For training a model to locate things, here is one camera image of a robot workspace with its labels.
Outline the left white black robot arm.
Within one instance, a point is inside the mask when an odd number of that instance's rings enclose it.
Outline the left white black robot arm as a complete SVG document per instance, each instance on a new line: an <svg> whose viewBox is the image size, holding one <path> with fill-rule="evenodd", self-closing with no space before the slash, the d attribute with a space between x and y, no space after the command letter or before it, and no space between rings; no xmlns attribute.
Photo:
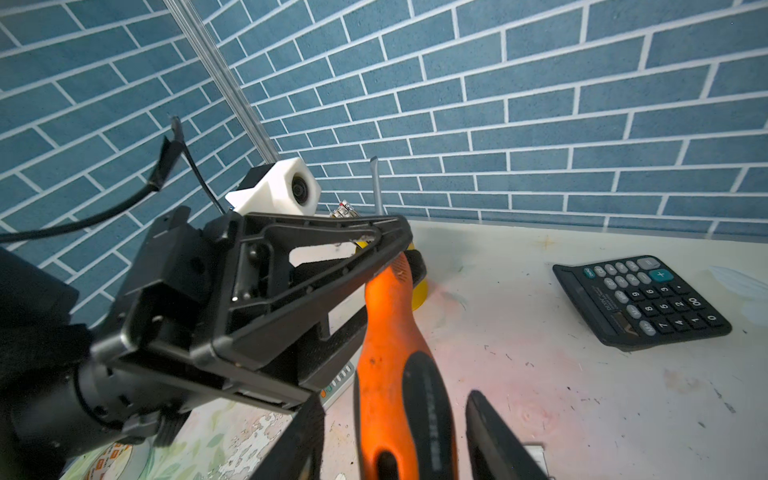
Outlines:
<svg viewBox="0 0 768 480"><path fill-rule="evenodd" d="M169 444L189 412L227 399L297 411L360 348L364 310L330 312L389 266L413 234L402 216L228 213L203 228L186 207L150 226L96 326L77 290L1 255L1 462L54 479L109 443Z"/></svg>

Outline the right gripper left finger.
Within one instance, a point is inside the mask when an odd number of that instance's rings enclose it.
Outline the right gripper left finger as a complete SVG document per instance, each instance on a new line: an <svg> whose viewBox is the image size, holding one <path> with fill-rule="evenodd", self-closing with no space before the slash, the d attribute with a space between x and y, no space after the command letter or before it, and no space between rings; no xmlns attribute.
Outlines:
<svg viewBox="0 0 768 480"><path fill-rule="evenodd" d="M249 477L250 480L319 479L324 445L325 410L310 397Z"/></svg>

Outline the orange black handled screwdriver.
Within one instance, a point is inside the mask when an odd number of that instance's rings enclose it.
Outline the orange black handled screwdriver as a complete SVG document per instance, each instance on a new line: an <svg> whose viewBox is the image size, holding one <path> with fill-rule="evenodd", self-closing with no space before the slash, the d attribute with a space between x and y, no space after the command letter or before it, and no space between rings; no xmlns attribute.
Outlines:
<svg viewBox="0 0 768 480"><path fill-rule="evenodd" d="M413 315L406 249L365 286L367 332L354 385L354 420L364 479L455 479L455 426L436 361Z"/></svg>

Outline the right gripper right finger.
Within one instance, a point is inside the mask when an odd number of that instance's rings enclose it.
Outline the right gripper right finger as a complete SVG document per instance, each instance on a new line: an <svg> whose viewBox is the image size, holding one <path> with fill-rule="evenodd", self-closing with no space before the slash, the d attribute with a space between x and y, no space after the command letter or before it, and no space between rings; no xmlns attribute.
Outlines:
<svg viewBox="0 0 768 480"><path fill-rule="evenodd" d="M465 418L473 479L547 479L544 471L480 391L470 392Z"/></svg>

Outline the white battery cover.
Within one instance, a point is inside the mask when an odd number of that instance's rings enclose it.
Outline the white battery cover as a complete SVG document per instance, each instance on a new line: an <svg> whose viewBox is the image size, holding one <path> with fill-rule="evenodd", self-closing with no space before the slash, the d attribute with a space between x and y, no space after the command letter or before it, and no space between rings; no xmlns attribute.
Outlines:
<svg viewBox="0 0 768 480"><path fill-rule="evenodd" d="M543 444L524 444L523 445L527 454L532 458L535 464L543 472L546 478L549 478L549 471L547 467L545 448Z"/></svg>

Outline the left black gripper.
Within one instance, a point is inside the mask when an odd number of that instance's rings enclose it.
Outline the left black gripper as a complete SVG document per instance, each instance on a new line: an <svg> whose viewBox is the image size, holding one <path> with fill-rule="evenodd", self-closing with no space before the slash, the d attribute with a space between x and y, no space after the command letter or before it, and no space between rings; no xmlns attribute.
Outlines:
<svg viewBox="0 0 768 480"><path fill-rule="evenodd" d="M150 226L96 329L89 403L99 414L191 409L219 397L292 412L363 344L368 315L331 311L411 243L402 216L228 213L193 227L180 207Z"/></svg>

